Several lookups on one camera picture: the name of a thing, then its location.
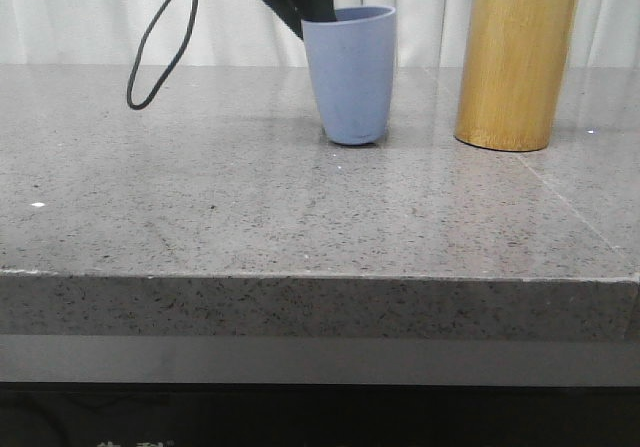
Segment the black cable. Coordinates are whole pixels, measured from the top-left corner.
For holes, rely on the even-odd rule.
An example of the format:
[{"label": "black cable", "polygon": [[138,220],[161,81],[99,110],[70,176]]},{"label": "black cable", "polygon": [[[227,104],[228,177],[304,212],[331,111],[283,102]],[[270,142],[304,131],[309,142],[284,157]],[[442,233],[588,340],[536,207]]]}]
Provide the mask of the black cable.
[{"label": "black cable", "polygon": [[187,49],[187,45],[189,44],[189,40],[191,39],[191,34],[193,33],[193,26],[195,25],[195,22],[196,22],[196,14],[198,12],[198,0],[191,0],[191,14],[189,15],[189,23],[187,25],[187,31],[184,35],[184,39],[182,40],[182,45],[180,45],[178,52],[173,57],[173,60],[171,60],[171,62],[169,63],[167,68],[164,70],[160,78],[157,80],[157,82],[153,86],[153,89],[151,89],[151,92],[149,93],[147,98],[139,104],[134,103],[133,99],[131,98],[131,95],[133,92],[133,86],[136,81],[136,75],[138,74],[138,67],[140,67],[140,61],[142,60],[142,53],[144,52],[144,46],[147,43],[147,38],[149,37],[149,34],[151,34],[151,31],[153,30],[156,23],[164,13],[167,6],[171,3],[171,1],[172,0],[164,1],[164,3],[160,7],[156,15],[153,17],[153,20],[149,24],[149,27],[147,27],[147,30],[142,36],[142,39],[140,40],[140,46],[138,47],[136,60],[133,64],[131,75],[129,76],[129,83],[127,84],[127,104],[129,105],[129,107],[131,107],[134,110],[144,109],[146,106],[148,106],[151,103],[153,98],[156,96],[156,94],[160,90],[160,87],[162,87],[162,84],[164,83],[164,81],[167,80],[167,77],[169,77],[169,74],[171,74],[171,71],[180,61],[180,58],[182,57],[185,50]]}]

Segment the wooden cup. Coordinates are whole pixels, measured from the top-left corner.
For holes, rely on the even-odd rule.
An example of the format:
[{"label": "wooden cup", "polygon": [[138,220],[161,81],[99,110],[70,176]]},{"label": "wooden cup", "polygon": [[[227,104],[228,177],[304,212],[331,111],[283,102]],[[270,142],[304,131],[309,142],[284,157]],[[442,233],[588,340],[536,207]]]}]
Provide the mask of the wooden cup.
[{"label": "wooden cup", "polygon": [[577,0],[473,0],[455,136],[494,150],[549,145]]}]

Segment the speckled stone surface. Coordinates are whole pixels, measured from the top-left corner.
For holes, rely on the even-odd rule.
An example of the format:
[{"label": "speckled stone surface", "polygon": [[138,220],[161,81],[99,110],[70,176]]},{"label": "speckled stone surface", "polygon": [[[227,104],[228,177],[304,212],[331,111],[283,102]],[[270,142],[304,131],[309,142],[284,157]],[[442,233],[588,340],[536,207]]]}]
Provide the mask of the speckled stone surface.
[{"label": "speckled stone surface", "polygon": [[127,75],[0,66],[0,333],[640,337],[637,71],[570,71],[528,154],[453,138],[459,70],[400,71],[363,148],[305,69],[180,68],[142,112]]}]

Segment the blue cup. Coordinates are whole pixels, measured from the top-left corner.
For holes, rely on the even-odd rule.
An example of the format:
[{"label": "blue cup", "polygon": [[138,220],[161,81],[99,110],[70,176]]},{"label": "blue cup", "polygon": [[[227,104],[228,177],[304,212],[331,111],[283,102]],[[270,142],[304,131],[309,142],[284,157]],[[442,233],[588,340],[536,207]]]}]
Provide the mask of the blue cup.
[{"label": "blue cup", "polygon": [[387,131],[396,53],[396,9],[338,9],[337,22],[302,22],[311,84],[327,136],[375,142]]}]

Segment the white curtain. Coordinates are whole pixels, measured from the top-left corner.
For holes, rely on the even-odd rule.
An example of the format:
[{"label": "white curtain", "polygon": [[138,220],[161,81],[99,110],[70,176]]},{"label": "white curtain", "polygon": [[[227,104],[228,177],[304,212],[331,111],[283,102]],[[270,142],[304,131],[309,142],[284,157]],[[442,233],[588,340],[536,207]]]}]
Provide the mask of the white curtain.
[{"label": "white curtain", "polygon": [[[163,0],[0,0],[0,63],[128,64]],[[398,7],[401,66],[461,66],[471,0],[336,0]],[[164,64],[190,0],[176,0],[143,59]],[[304,66],[304,49],[260,0],[200,0],[184,64]],[[572,66],[638,67],[640,0],[580,0]]]}]

